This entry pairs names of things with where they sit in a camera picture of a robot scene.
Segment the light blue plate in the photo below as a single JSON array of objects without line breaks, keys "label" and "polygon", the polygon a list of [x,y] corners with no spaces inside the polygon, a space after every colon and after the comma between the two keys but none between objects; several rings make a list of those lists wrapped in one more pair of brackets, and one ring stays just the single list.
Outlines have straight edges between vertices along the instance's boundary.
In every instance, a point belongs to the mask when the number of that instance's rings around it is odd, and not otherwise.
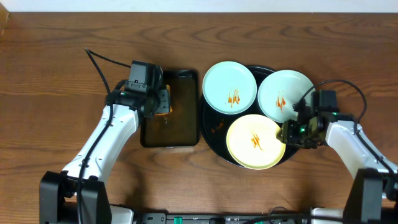
[{"label": "light blue plate", "polygon": [[257,100],[261,111],[270,119],[283,123],[296,120],[298,113],[293,105],[314,84],[304,74],[295,70],[279,70],[270,74],[261,83]]},{"label": "light blue plate", "polygon": [[224,61],[213,65],[202,83],[205,101],[222,114],[240,114],[256,99],[257,84],[252,72],[244,65]]}]

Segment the yellow plate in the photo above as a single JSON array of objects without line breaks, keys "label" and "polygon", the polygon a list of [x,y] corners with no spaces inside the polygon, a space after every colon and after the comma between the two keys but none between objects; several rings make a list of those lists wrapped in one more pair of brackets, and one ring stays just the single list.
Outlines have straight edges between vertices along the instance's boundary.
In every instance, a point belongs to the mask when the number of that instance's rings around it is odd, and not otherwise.
[{"label": "yellow plate", "polygon": [[242,116],[232,123],[226,134],[228,152],[245,168],[271,168],[282,159],[286,149],[286,145],[277,139],[279,131],[279,125],[266,116]]}]

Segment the yellow green scrub sponge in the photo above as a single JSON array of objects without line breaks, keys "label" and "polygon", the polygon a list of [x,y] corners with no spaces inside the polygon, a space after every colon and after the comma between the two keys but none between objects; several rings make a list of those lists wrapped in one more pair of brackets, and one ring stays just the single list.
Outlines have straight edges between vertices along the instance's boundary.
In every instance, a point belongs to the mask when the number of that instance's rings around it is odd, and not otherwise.
[{"label": "yellow green scrub sponge", "polygon": [[172,112],[170,86],[165,85],[163,89],[158,92],[159,106],[155,111],[155,115],[165,115]]}]

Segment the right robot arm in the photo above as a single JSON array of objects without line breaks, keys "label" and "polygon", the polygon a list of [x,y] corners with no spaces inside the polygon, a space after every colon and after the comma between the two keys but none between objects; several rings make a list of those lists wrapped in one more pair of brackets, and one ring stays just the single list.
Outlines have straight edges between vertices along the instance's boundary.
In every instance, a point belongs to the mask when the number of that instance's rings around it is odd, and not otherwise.
[{"label": "right robot arm", "polygon": [[301,111],[298,120],[283,123],[276,138],[287,146],[332,148],[352,175],[344,209],[314,208],[307,223],[397,223],[397,164],[388,160],[367,138],[357,119],[338,110],[316,107]]}]

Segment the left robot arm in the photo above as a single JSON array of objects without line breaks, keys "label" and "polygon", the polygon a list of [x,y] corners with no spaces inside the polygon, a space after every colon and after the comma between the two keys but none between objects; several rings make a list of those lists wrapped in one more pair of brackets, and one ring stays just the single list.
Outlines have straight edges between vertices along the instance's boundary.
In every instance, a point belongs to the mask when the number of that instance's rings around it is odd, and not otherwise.
[{"label": "left robot arm", "polygon": [[111,205],[106,181],[127,140],[143,119],[170,112],[170,91],[160,66],[134,62],[122,88],[109,92],[101,119],[61,172],[39,185],[40,223],[134,223],[134,211]]}]

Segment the black rectangular water tray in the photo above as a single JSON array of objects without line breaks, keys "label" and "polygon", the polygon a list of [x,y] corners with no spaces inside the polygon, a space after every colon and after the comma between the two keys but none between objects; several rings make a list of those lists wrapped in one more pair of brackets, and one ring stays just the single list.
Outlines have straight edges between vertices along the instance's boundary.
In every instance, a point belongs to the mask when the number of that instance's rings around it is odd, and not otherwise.
[{"label": "black rectangular water tray", "polygon": [[199,141],[198,74],[194,70],[167,70],[172,112],[155,115],[141,124],[144,147],[188,147]]}]

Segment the round black serving tray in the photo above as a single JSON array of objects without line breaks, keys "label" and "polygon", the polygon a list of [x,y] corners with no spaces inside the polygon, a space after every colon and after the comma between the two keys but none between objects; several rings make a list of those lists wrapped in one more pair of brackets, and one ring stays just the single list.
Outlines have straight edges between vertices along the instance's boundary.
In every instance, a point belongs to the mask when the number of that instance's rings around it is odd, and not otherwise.
[{"label": "round black serving tray", "polygon": [[[253,74],[257,83],[257,87],[260,86],[261,82],[266,77],[276,72],[276,70],[263,65],[245,65],[245,66]],[[228,161],[230,164],[243,168],[245,167],[236,162],[236,160],[229,153],[226,144],[226,135],[229,127],[233,124],[234,121],[248,114],[259,114],[265,116],[265,114],[261,111],[258,105],[257,97],[254,103],[247,110],[243,111],[240,114],[232,114],[232,115],[223,114],[213,109],[209,105],[209,103],[207,103],[207,101],[205,100],[204,95],[202,95],[199,100],[200,128],[202,136],[206,141],[207,145],[218,156]],[[300,150],[299,147],[286,146],[282,159],[275,166],[289,160],[299,150]]]}]

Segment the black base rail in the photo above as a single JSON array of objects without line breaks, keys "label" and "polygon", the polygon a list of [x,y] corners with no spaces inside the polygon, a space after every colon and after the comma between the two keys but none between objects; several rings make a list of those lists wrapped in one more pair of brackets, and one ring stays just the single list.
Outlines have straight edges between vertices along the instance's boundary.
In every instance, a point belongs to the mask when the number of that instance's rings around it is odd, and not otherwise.
[{"label": "black base rail", "polygon": [[272,219],[260,221],[264,224],[280,224],[280,223],[295,223],[295,224],[308,224],[313,223],[308,220],[293,220],[287,218],[292,213],[287,212],[274,212],[262,214],[242,214],[242,213],[166,213],[166,212],[152,212],[152,213],[138,213],[133,217],[132,224],[241,224],[253,219],[269,216],[283,216],[283,219]]}]

